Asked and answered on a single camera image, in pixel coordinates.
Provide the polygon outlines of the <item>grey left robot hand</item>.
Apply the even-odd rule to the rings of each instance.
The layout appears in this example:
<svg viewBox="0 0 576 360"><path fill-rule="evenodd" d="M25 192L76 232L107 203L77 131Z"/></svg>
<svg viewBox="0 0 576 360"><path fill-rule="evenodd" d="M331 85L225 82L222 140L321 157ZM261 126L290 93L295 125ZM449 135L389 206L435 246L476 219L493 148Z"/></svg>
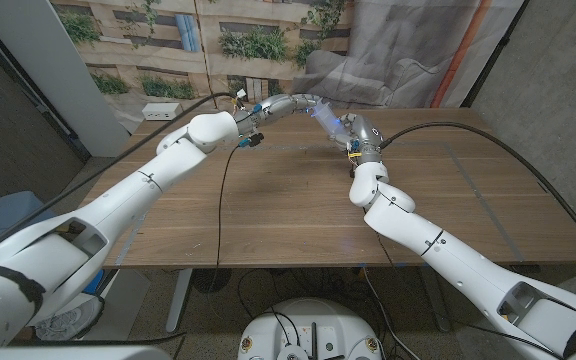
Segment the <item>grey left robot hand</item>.
<svg viewBox="0 0 576 360"><path fill-rule="evenodd" d="M320 96L312 94L274 95L255 104L251 110L238 111L234 119L239 134L248 135L297 111L313 108L320 100Z"/></svg>

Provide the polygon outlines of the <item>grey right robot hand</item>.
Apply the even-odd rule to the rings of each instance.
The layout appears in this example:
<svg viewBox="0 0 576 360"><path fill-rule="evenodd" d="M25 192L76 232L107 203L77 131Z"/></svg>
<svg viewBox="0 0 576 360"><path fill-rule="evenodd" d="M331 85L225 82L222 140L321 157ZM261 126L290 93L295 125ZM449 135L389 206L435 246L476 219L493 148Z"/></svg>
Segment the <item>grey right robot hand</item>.
<svg viewBox="0 0 576 360"><path fill-rule="evenodd" d="M331 137L333 143L344 151L355 166L368 162L380 163L382 154L381 132L366 117L348 113L340 118L341 133Z"/></svg>

